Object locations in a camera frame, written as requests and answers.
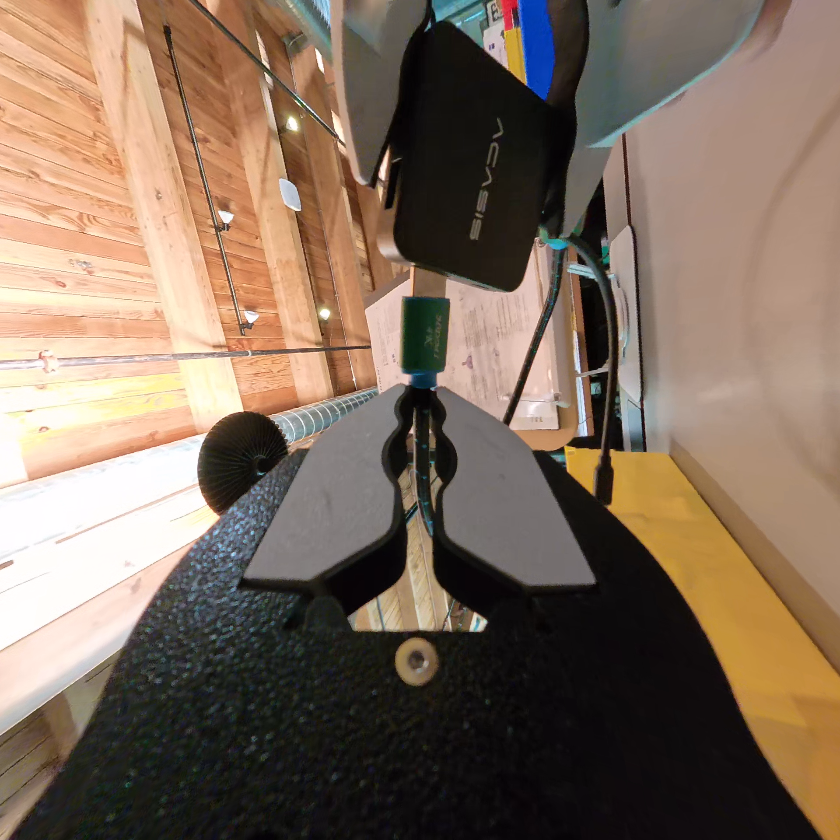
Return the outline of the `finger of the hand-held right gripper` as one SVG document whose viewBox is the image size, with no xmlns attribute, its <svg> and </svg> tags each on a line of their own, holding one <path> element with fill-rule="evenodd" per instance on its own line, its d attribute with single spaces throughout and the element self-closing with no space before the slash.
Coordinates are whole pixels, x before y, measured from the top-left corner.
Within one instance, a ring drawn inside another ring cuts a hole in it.
<svg viewBox="0 0 840 840">
<path fill-rule="evenodd" d="M 621 136 L 734 55 L 770 9 L 763 1 L 554 3 L 554 106 L 572 127 L 557 235 L 578 224 Z"/>
<path fill-rule="evenodd" d="M 400 98 L 403 62 L 433 16 L 428 1 L 332 1 L 339 117 L 357 183 L 375 186 Z"/>
</svg>

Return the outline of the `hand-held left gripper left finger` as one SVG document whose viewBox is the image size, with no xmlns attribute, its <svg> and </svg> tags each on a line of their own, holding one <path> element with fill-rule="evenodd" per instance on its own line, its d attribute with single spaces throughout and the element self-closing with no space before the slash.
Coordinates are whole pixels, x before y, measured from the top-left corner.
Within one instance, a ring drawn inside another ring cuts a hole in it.
<svg viewBox="0 0 840 840">
<path fill-rule="evenodd" d="M 408 392 L 399 384 L 332 425 L 310 447 L 242 580 L 246 588 L 335 599 L 355 613 L 406 567 L 399 478 Z"/>
</svg>

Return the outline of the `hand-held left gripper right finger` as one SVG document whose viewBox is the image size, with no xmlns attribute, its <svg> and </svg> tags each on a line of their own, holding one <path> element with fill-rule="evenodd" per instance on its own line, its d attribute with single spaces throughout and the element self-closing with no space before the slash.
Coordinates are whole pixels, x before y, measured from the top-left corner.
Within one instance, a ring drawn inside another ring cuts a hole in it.
<svg viewBox="0 0 840 840">
<path fill-rule="evenodd" d="M 592 567 L 534 452 L 508 426 L 439 387 L 431 409 L 442 486 L 434 572 L 491 619 L 509 602 L 585 592 Z"/>
</svg>

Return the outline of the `blue storage bin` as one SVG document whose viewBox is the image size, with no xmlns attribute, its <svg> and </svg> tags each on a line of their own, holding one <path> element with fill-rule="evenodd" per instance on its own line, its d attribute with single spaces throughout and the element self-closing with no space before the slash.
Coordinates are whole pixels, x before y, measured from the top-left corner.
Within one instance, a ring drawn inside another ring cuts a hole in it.
<svg viewBox="0 0 840 840">
<path fill-rule="evenodd" d="M 553 31 L 548 1 L 518 1 L 526 84 L 549 99 L 554 67 Z"/>
</svg>

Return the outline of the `black square usb hub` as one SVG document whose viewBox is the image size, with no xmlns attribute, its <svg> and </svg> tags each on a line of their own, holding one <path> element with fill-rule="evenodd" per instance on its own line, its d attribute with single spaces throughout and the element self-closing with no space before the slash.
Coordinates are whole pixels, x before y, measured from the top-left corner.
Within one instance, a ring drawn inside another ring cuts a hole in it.
<svg viewBox="0 0 840 840">
<path fill-rule="evenodd" d="M 574 105 L 543 100 L 447 22 L 417 37 L 407 72 L 380 251 L 395 264 L 513 292 L 539 227 L 563 220 Z"/>
</svg>

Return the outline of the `yellow bin with divider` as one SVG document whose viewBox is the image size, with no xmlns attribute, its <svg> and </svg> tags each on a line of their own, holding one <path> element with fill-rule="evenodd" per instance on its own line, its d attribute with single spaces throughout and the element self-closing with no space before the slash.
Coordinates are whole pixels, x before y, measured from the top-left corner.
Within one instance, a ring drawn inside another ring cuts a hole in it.
<svg viewBox="0 0 840 840">
<path fill-rule="evenodd" d="M 765 758 L 822 838 L 839 838 L 839 678 L 665 454 L 615 452 L 611 511 L 708 636 Z"/>
</svg>

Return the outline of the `grey desk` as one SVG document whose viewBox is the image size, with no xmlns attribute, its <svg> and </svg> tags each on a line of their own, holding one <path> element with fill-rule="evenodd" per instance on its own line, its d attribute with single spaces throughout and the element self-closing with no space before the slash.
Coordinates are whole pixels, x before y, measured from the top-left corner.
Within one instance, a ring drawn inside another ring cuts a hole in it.
<svg viewBox="0 0 840 840">
<path fill-rule="evenodd" d="M 838 669 L 839 3 L 767 2 L 623 136 L 648 451 Z"/>
</svg>

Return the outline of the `black pleated round fixture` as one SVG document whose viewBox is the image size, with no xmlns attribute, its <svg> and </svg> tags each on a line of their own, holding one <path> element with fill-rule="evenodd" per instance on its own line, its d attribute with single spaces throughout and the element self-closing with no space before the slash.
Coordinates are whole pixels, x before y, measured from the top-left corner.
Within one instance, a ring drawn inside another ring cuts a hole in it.
<svg viewBox="0 0 840 840">
<path fill-rule="evenodd" d="M 197 458 L 205 503 L 222 516 L 289 454 L 278 425 L 255 412 L 229 414 L 206 434 Z"/>
</svg>

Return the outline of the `wooden document stand white base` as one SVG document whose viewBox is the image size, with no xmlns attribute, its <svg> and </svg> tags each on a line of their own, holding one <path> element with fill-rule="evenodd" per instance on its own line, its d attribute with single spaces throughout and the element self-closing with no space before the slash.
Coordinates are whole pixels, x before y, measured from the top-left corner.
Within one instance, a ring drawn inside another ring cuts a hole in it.
<svg viewBox="0 0 840 840">
<path fill-rule="evenodd" d="M 446 367 L 437 384 L 502 419 L 537 328 L 560 253 L 535 245 L 522 283 L 496 292 L 447 281 L 450 304 Z M 411 290 L 408 272 L 364 301 L 377 388 L 408 382 L 400 366 L 402 300 Z M 593 430 L 601 444 L 602 421 L 585 407 L 583 380 L 606 373 L 584 371 L 581 329 L 574 327 L 571 279 L 561 281 L 559 299 L 535 355 L 510 427 L 540 448 L 558 448 L 557 435 Z"/>
</svg>

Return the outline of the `silver spiral duct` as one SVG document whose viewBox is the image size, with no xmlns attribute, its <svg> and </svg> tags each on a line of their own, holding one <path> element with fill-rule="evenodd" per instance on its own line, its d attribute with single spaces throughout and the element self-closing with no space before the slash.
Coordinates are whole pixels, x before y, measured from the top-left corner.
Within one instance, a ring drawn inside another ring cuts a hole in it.
<svg viewBox="0 0 840 840">
<path fill-rule="evenodd" d="M 277 425 L 289 447 L 292 447 L 326 431 L 378 395 L 374 386 L 270 415 L 269 419 Z"/>
</svg>

